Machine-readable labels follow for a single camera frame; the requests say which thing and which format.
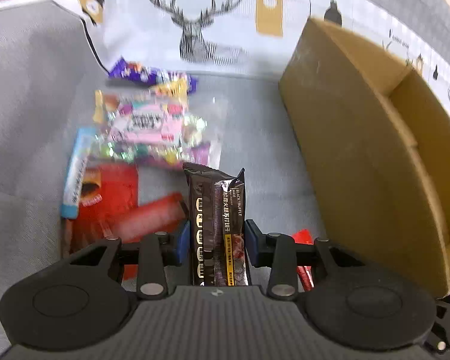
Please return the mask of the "small red snack packet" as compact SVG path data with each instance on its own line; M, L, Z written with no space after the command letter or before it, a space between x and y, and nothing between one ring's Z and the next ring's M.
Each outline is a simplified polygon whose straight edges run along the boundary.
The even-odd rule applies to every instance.
M292 235L297 245L312 245L313 238L307 229L302 229ZM308 292L314 288L314 280L311 265L305 265L309 262L308 257L303 257L302 252L297 257L297 275L303 289Z

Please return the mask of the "red snack bar wrapper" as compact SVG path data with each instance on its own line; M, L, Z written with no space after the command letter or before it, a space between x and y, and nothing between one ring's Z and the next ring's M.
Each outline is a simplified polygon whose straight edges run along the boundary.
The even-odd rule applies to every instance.
M109 229L123 242L138 242L152 233L171 233L187 217L182 194L172 193L114 217Z

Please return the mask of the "light blue snack stick wrapper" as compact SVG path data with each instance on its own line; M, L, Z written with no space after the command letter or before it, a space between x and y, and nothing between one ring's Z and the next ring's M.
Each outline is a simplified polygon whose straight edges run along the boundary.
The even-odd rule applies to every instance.
M83 177L87 169L88 156L96 140L95 127L81 127L77 131L74 147L70 156L61 203L61 217L76 219L83 186Z

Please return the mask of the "red chocolate pie packet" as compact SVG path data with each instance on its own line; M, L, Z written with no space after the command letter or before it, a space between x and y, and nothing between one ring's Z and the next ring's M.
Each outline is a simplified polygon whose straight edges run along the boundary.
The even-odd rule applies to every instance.
M84 172L78 216L63 219L63 258L103 238L111 239L115 217L138 206L138 171L124 163L99 163Z

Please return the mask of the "dark brown chocolate bar wrapper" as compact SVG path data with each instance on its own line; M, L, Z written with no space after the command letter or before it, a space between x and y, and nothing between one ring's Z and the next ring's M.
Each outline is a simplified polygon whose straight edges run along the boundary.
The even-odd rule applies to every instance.
M232 176L185 163L189 188L190 270L195 286L247 286L245 171Z

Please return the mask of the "clear bag of mixed candy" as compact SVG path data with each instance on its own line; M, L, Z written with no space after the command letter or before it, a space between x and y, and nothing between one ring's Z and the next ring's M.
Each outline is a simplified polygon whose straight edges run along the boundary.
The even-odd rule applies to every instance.
M208 123L189 111L185 77L135 94L97 90L92 119L97 133L91 152L97 158L169 168L213 162Z

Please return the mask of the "purple candy bar wrapper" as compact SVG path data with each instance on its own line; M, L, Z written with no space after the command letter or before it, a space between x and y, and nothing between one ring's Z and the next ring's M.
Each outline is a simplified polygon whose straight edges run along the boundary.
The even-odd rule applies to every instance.
M130 82L152 87L170 83L173 80L184 78L187 82L187 93L193 94L197 90L198 80L186 72L167 71L156 67L147 67L141 63L126 61L121 57L109 70L110 79L123 79Z

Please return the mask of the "open cardboard box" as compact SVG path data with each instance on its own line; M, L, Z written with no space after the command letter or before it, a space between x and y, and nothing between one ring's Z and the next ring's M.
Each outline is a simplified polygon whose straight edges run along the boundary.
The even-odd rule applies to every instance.
M328 237L450 294L450 116L410 63L311 18L279 82Z

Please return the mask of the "grey deer-print sofa cover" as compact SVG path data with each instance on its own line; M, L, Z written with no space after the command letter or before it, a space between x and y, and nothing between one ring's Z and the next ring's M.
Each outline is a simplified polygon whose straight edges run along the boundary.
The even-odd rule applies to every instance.
M1 0L0 300L62 257L60 207L77 131L121 58L189 72L190 110L244 170L246 214L265 232L325 226L279 82L306 22L348 29L416 69L450 116L446 0ZM0 322L0 354L9 340Z

